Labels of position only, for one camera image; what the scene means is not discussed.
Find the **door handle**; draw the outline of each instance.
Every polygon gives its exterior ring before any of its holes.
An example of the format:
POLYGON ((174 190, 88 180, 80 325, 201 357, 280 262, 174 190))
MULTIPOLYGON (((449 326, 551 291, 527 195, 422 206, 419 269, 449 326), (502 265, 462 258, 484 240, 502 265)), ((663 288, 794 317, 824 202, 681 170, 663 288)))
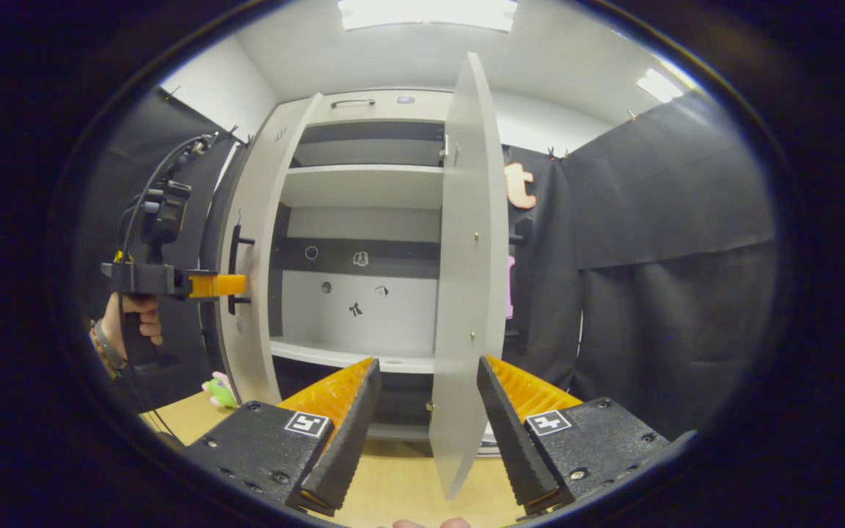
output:
MULTIPOLYGON (((241 237, 241 223, 234 225, 234 234, 230 239, 230 258, 227 262, 227 273, 231 275, 237 274, 237 249, 241 244, 256 244, 252 238, 241 237)), ((228 295, 227 297, 227 311, 231 315, 237 315, 237 304, 249 304, 249 298, 237 297, 235 295, 228 295)))
POLYGON ((345 100, 336 100, 334 103, 332 103, 332 108, 337 108, 337 107, 338 107, 338 105, 339 105, 339 104, 341 104, 341 103, 366 103, 366 104, 368 104, 368 105, 370 105, 370 106, 373 106, 373 105, 375 105, 375 104, 376 104, 376 101, 375 101, 375 100, 373 100, 373 99, 370 99, 370 98, 366 98, 366 99, 345 99, 345 100))

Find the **screw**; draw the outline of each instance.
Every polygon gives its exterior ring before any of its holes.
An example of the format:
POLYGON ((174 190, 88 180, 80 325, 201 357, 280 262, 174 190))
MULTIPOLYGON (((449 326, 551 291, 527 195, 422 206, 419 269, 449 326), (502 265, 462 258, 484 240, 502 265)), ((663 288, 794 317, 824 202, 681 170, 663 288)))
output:
POLYGON ((273 482, 276 482, 278 484, 289 483, 289 475, 285 474, 284 472, 272 472, 272 474, 269 475, 269 478, 271 478, 273 482))

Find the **hook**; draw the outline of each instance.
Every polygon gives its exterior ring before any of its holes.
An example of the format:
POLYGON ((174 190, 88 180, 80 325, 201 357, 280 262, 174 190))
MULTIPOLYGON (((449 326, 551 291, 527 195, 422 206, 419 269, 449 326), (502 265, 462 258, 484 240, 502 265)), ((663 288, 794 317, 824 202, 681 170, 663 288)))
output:
POLYGON ((177 88, 175 88, 174 90, 172 90, 172 92, 171 92, 170 94, 168 94, 167 96, 165 96, 165 100, 172 99, 172 96, 175 94, 175 92, 177 92, 177 91, 178 91, 178 88, 181 88, 181 84, 178 84, 178 87, 177 87, 177 88))

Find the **ceiling light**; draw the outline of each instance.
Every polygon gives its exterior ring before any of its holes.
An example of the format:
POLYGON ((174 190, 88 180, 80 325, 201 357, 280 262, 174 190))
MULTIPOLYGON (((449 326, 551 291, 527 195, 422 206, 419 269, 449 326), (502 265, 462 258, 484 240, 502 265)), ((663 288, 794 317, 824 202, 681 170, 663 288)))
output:
POLYGON ((661 101, 661 103, 669 103, 674 97, 680 97, 684 94, 680 91, 680 88, 675 87, 671 81, 668 81, 667 77, 664 77, 652 67, 649 67, 647 73, 637 80, 637 87, 651 94, 654 99, 661 101))
POLYGON ((341 0, 345 31, 392 23, 454 23, 509 32, 512 0, 341 0))

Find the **orange letter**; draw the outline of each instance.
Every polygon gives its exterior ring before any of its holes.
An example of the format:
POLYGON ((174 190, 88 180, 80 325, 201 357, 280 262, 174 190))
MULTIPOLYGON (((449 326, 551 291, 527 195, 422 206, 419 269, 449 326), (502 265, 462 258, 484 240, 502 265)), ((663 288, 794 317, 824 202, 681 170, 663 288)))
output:
POLYGON ((527 183, 533 183, 533 174, 524 172, 524 165, 507 165, 504 167, 504 177, 507 180, 507 200, 514 207, 533 208, 537 205, 537 197, 527 194, 527 183))

